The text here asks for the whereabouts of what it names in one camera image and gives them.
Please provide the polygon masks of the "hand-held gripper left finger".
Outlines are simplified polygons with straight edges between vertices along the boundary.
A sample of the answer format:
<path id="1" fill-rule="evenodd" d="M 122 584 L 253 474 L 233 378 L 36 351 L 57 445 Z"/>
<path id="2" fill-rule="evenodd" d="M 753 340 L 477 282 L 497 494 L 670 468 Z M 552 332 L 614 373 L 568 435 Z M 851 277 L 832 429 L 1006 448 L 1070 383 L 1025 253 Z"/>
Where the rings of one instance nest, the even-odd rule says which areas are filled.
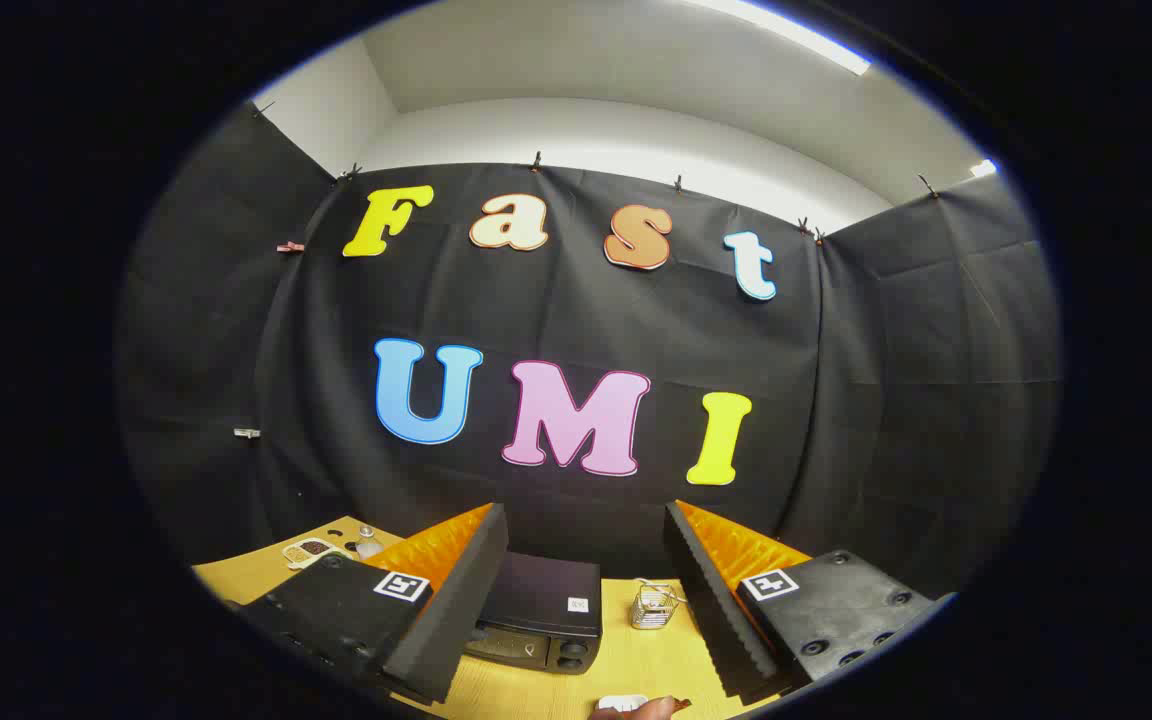
<path id="1" fill-rule="evenodd" d="M 340 684 L 445 702 L 507 541 L 503 505 L 484 503 L 365 560 L 326 551 L 236 611 Z"/>

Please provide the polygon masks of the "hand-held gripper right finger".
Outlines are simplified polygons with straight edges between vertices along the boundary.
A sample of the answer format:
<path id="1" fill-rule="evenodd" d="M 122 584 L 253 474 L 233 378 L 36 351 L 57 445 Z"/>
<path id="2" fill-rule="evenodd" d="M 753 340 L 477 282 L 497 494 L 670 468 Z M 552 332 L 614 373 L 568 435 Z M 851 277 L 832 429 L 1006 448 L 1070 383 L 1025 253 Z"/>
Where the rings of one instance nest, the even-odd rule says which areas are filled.
<path id="1" fill-rule="evenodd" d="M 943 605 L 852 551 L 808 556 L 681 500 L 664 544 L 723 694 L 742 702 L 823 682 Z"/>

